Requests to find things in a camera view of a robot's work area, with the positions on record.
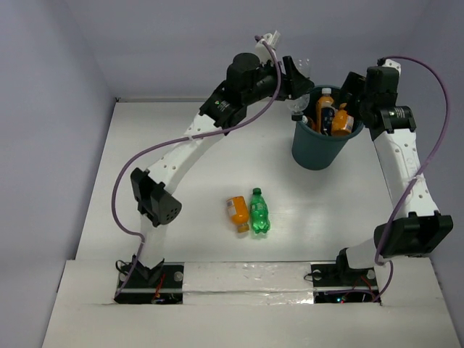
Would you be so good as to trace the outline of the orange juice bottle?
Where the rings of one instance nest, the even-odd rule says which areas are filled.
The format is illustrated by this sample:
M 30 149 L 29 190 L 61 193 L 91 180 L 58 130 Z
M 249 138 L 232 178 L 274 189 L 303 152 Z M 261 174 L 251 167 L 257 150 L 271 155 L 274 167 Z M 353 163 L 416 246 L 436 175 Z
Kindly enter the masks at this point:
M 243 196 L 231 197 L 226 201 L 229 218 L 238 233 L 249 231 L 249 210 Z
M 346 103 L 340 104 L 331 123 L 332 136 L 348 136 L 352 133 L 355 119 L 346 111 Z

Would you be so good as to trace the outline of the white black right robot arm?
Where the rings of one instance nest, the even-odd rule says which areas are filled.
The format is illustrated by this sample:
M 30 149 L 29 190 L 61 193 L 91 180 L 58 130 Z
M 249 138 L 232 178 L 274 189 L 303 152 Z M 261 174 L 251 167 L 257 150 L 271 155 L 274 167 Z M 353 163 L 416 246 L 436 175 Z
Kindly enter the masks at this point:
M 413 112 L 397 105 L 400 73 L 399 63 L 383 58 L 364 76 L 348 74 L 341 87 L 345 110 L 370 132 L 393 205 L 373 238 L 340 251 L 333 274 L 342 284 L 351 284 L 393 257 L 430 254 L 453 228 L 452 218 L 440 213 L 432 199 L 424 176 L 434 154 L 419 160 Z

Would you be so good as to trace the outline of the yellow blue milk tea bottle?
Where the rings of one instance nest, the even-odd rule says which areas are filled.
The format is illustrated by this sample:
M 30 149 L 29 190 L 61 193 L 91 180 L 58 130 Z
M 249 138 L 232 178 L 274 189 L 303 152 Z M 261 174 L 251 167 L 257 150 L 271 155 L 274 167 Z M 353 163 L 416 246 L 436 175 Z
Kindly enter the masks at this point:
M 316 131 L 325 136 L 331 135 L 331 126 L 336 109 L 333 106 L 332 89 L 321 89 L 321 96 L 316 102 Z

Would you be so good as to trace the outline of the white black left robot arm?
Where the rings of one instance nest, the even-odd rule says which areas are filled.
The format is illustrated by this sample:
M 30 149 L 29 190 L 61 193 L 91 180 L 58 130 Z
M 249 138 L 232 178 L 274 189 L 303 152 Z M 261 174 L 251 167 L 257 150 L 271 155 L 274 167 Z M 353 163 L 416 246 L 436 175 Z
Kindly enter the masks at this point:
M 167 153 L 147 169 L 135 168 L 131 172 L 139 213 L 155 229 L 173 222 L 182 208 L 173 196 L 178 184 L 211 146 L 244 124 L 248 106 L 263 99 L 296 100 L 313 86 L 307 66 L 290 56 L 276 65 L 272 57 L 236 55 L 225 80 L 199 108 L 183 138 L 170 142 Z

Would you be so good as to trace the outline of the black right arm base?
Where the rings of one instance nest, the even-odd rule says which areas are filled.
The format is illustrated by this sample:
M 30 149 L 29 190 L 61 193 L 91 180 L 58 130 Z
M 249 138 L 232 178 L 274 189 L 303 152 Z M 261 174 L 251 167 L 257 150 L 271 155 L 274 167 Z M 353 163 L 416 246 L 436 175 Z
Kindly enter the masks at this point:
M 315 304 L 381 302 L 374 268 L 352 270 L 335 261 L 313 262 L 303 279 L 312 284 Z

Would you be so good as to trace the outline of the clear pepsi bottle black cap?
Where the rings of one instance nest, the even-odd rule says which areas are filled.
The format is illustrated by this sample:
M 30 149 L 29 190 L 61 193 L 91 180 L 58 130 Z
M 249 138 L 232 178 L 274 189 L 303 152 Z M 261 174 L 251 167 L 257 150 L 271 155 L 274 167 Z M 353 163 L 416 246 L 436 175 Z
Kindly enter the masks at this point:
M 294 62 L 295 62 L 295 65 L 298 71 L 306 78 L 309 78 L 311 75 L 310 59 L 309 58 L 296 59 Z M 295 100 L 289 99 L 286 101 L 286 106 L 289 109 L 293 120 L 298 121 L 298 120 L 302 120 L 303 118 L 305 118 L 304 110 L 307 108 L 309 102 L 310 102 L 309 94 L 304 94 Z

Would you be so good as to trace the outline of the green sprite bottle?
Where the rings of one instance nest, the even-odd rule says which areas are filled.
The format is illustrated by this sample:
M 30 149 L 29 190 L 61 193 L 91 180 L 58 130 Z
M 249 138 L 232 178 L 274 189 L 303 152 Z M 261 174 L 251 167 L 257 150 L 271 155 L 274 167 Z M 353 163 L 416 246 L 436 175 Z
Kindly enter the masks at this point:
M 258 238 L 266 236 L 271 228 L 271 224 L 268 206 L 262 195 L 261 188 L 252 189 L 249 213 L 254 235 Z

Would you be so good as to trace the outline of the orange label tea bottle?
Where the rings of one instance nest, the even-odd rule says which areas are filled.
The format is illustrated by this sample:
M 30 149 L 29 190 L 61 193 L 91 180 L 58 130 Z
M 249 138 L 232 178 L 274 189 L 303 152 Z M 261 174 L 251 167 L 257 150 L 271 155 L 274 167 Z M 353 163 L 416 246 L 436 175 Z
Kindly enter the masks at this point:
M 313 131 L 316 131 L 317 125 L 316 122 L 311 118 L 307 117 L 305 115 L 302 116 L 302 122 L 309 128 L 312 129 Z

